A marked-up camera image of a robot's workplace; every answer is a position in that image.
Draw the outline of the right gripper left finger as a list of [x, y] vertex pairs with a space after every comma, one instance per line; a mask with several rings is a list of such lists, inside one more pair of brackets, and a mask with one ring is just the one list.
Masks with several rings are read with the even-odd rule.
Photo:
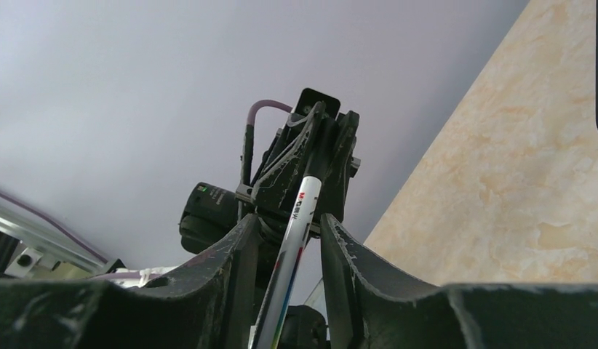
[[0, 348], [245, 348], [257, 217], [141, 288], [0, 279]]

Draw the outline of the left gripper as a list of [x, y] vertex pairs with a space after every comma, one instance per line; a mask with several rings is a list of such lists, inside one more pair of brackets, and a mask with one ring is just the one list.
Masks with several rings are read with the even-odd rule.
[[[300, 116], [292, 113], [292, 107], [284, 103], [255, 103], [250, 107], [251, 143], [254, 142], [256, 116], [263, 108], [286, 111], [287, 120], [281, 132], [274, 137], [257, 173], [250, 175], [250, 185], [240, 185], [236, 192], [240, 201], [250, 204], [251, 212], [268, 218], [270, 225], [278, 224], [274, 229], [282, 233], [324, 116], [319, 110], [320, 105], [315, 105], [307, 116]], [[349, 182], [360, 166], [353, 157], [359, 118], [358, 113], [348, 111], [340, 113], [334, 121], [332, 140], [327, 146], [330, 162], [322, 179], [311, 227], [313, 237], [320, 237], [323, 214], [331, 214], [339, 222], [344, 221]]]

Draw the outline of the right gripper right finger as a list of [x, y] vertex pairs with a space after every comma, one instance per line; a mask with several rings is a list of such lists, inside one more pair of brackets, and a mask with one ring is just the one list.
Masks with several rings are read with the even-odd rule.
[[598, 348], [598, 284], [436, 286], [321, 218], [333, 348]]

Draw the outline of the black cap white marker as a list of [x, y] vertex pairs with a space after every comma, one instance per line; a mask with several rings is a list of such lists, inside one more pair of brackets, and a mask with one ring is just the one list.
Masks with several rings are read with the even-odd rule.
[[276, 348], [284, 326], [296, 273], [322, 189], [330, 127], [320, 126], [308, 157], [273, 274], [261, 305], [251, 348]]

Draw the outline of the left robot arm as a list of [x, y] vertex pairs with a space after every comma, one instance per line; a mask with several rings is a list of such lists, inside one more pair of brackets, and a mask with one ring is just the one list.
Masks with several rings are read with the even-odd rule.
[[[254, 172], [255, 121], [258, 111], [265, 107], [279, 109], [289, 116]], [[309, 233], [312, 238], [320, 237], [323, 214], [331, 214], [339, 222], [344, 219], [349, 182], [360, 167], [360, 160], [353, 155], [358, 128], [359, 114], [354, 111], [335, 117], [332, 158], [322, 179]], [[274, 100], [256, 102], [247, 116], [239, 187], [232, 191], [206, 182], [196, 185], [180, 218], [183, 248], [194, 254], [204, 251], [250, 213], [262, 221], [263, 240], [280, 245], [316, 143], [313, 118], [292, 113], [290, 106]]]

